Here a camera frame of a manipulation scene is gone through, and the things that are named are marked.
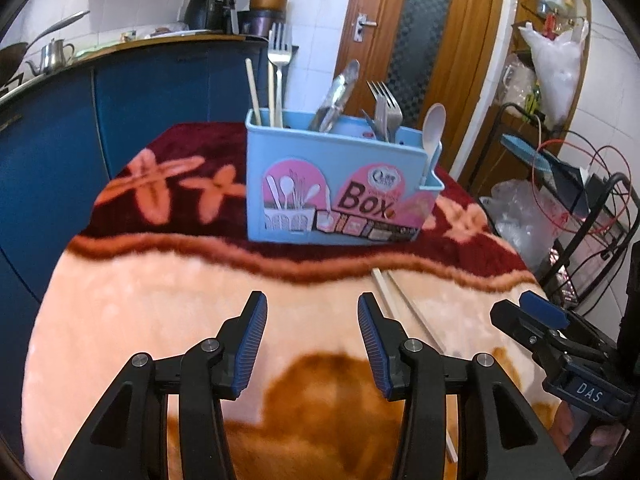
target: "plastic container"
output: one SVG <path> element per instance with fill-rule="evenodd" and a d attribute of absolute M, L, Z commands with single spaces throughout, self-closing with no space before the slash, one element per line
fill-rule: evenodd
<path fill-rule="evenodd" d="M 268 110 L 260 110 L 268 123 Z M 246 117 L 249 240 L 290 244 L 371 245 L 414 240 L 444 189 L 422 133 L 400 128 L 379 142 L 364 119 L 341 117 L 331 133 L 306 131 L 313 118 L 284 112 L 289 128 Z M 442 145 L 434 154 L 437 161 Z"/>

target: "bolt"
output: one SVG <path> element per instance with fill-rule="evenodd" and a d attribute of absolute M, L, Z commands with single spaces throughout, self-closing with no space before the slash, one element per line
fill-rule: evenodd
<path fill-rule="evenodd" d="M 210 337 L 209 339 L 205 339 L 200 344 L 200 348 L 202 348 L 205 352 L 213 352 L 220 348 L 220 343 L 217 339 Z"/>
<path fill-rule="evenodd" d="M 476 359 L 478 359 L 478 363 L 481 366 L 486 367 L 492 366 L 495 362 L 494 358 L 489 354 L 478 354 L 478 357 Z"/>
<path fill-rule="evenodd" d="M 421 343 L 421 341 L 418 341 L 417 339 L 407 339 L 404 342 L 404 347 L 409 351 L 409 352 L 419 352 L 420 350 L 422 350 L 422 348 L 424 347 L 423 344 Z"/>
<path fill-rule="evenodd" d="M 146 365 L 148 361 L 149 361 L 149 356 L 146 354 L 135 354 L 131 358 L 131 364 L 138 368 Z"/>

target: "chopstick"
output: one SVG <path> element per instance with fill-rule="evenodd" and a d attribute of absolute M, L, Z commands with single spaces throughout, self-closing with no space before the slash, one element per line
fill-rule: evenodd
<path fill-rule="evenodd" d="M 429 335 L 429 337 L 434 342 L 435 349 L 440 354 L 445 354 L 444 344 L 442 340 L 435 335 L 435 332 L 431 329 L 429 323 L 426 318 L 420 313 L 420 310 L 415 306 L 415 303 L 409 299 L 409 297 L 404 293 L 404 290 L 400 287 L 396 279 L 391 274 L 390 270 L 386 270 L 385 274 L 389 277 L 391 283 L 393 283 L 400 293 L 402 300 L 405 302 L 406 306 L 409 310 L 414 314 L 415 318 L 418 320 L 418 323 L 422 326 L 424 331 Z M 387 312 L 391 314 L 393 319 L 400 321 L 398 309 L 396 308 L 396 302 L 391 298 L 391 293 L 389 291 L 388 286 L 386 285 L 385 277 L 380 272 L 380 269 L 375 268 L 371 271 L 371 275 L 373 277 L 373 281 L 376 283 L 378 290 L 380 291 L 380 295 L 382 299 L 385 301 L 387 306 Z M 446 438 L 446 450 L 447 456 L 452 463 L 458 462 L 458 453 L 456 452 L 456 447 L 453 445 L 453 440 L 451 435 L 449 434 L 449 430 L 447 429 L 447 438 Z"/>
<path fill-rule="evenodd" d="M 271 61 L 267 61 L 267 67 L 268 67 L 268 80 L 269 80 L 269 87 L 268 87 L 268 91 L 269 91 L 269 126 L 275 126 L 275 121 L 276 121 L 276 94 L 275 94 L 275 90 L 273 87 L 273 64 L 271 63 Z"/>
<path fill-rule="evenodd" d="M 244 64 L 246 65 L 246 78 L 249 80 L 249 92 L 251 93 L 251 103 L 254 107 L 255 123 L 258 126 L 262 126 L 260 105 L 258 104 L 258 92 L 255 90 L 254 64 L 251 63 L 251 59 L 249 58 L 244 60 Z"/>

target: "blanket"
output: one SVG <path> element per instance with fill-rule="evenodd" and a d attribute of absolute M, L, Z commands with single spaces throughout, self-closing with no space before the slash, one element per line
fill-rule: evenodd
<path fill-rule="evenodd" d="M 60 258 L 31 336 L 22 428 L 35 480 L 52 478 L 131 355 L 184 353 L 238 315 L 252 290 L 267 295 L 267 326 L 249 387 L 223 402 L 238 478 L 388 478 L 402 403 L 376 390 L 356 318 L 359 295 L 377 293 L 375 267 L 394 270 L 447 354 L 491 352 L 550 424 L 557 401 L 542 390 L 542 371 L 489 320 L 495 301 L 541 291 L 444 171 L 446 188 L 414 242 L 294 246 L 247 239 L 245 157 L 242 124 L 177 125 L 97 198 L 90 224 Z M 429 343 L 396 293 L 391 301 L 408 335 Z M 172 399 L 175 479 L 177 415 Z M 447 399 L 447 424 L 457 444 L 455 399 Z M 447 462 L 446 478 L 454 477 Z"/>

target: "white plastic bag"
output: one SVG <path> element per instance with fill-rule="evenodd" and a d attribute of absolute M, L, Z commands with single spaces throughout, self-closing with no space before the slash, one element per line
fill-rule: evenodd
<path fill-rule="evenodd" d="M 538 202 L 558 225 L 567 221 L 566 211 L 545 189 L 538 194 Z M 523 259 L 531 272 L 549 254 L 561 230 L 540 211 L 527 180 L 508 180 L 496 184 L 491 197 L 480 199 L 494 222 L 498 234 L 507 240 Z"/>
<path fill-rule="evenodd" d="M 558 126 L 568 117 L 574 101 L 588 23 L 585 21 L 578 41 L 572 40 L 573 30 L 563 32 L 552 41 L 533 30 L 529 22 L 519 29 L 531 47 L 533 65 L 540 82 L 542 109 L 549 118 L 550 126 Z"/>

